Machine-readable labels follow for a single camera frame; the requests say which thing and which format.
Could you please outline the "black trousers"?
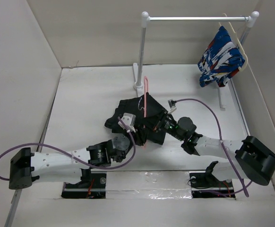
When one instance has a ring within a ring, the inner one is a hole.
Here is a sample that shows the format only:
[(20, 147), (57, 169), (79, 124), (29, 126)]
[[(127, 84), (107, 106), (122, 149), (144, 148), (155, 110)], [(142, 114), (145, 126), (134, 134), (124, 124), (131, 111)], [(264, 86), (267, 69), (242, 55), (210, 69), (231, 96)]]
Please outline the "black trousers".
[[(143, 107), (144, 96), (120, 100), (113, 116), (106, 120), (104, 126), (111, 129), (112, 133), (124, 134), (125, 131), (118, 125), (118, 117), (122, 117), (124, 113), (134, 114), (136, 116), (134, 125), (142, 125), (141, 120), (144, 118)], [(163, 131), (153, 132), (149, 130), (147, 140), (162, 145), (165, 140), (165, 135), (166, 133)]]

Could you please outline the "pink plastic hanger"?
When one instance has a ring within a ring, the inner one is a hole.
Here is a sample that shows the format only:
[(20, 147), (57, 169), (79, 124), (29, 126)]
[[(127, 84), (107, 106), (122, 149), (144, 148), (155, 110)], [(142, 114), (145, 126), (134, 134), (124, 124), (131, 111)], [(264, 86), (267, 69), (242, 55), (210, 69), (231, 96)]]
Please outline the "pink plastic hanger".
[(147, 116), (147, 93), (149, 92), (149, 82), (147, 76), (144, 76), (144, 117)]

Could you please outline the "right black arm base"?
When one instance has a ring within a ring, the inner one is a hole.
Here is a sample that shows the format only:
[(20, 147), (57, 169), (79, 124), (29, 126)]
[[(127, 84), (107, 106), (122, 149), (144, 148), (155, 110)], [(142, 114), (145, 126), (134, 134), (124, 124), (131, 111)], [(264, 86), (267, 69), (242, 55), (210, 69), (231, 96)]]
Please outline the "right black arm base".
[(232, 182), (219, 181), (212, 175), (218, 161), (212, 162), (204, 171), (189, 172), (187, 184), (191, 187), (192, 198), (236, 198)]

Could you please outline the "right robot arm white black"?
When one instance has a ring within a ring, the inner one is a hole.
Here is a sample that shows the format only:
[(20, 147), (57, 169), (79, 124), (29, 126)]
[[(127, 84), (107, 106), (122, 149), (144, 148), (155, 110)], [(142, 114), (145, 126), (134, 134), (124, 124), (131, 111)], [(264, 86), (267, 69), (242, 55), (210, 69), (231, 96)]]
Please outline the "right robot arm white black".
[(153, 131), (164, 131), (182, 142), (181, 148), (190, 155), (226, 159), (213, 161), (207, 168), (205, 181), (210, 186), (228, 179), (250, 179), (267, 186), (275, 172), (275, 153), (259, 139), (247, 136), (243, 140), (213, 139), (196, 133), (196, 125), (189, 117), (175, 121), (163, 111), (154, 117)]

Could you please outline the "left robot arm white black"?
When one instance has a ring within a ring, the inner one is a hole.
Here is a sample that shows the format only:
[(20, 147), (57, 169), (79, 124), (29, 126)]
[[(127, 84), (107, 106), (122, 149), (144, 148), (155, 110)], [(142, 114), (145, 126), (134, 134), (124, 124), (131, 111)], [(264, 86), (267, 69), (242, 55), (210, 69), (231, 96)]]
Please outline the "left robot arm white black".
[(20, 190), (42, 182), (65, 182), (88, 187), (91, 184), (92, 169), (114, 169), (128, 163), (130, 150), (145, 144), (148, 132), (145, 128), (131, 128), (130, 133), (73, 151), (55, 148), (54, 153), (32, 152), (30, 146), (23, 146), (11, 159), (9, 189)]

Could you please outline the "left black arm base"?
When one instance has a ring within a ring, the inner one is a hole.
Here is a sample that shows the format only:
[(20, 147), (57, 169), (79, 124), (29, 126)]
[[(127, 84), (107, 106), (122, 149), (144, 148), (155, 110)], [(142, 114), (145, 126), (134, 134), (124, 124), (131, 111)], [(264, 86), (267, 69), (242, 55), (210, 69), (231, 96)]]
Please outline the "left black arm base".
[(105, 199), (107, 172), (82, 169), (80, 181), (64, 183), (61, 197), (64, 199)]

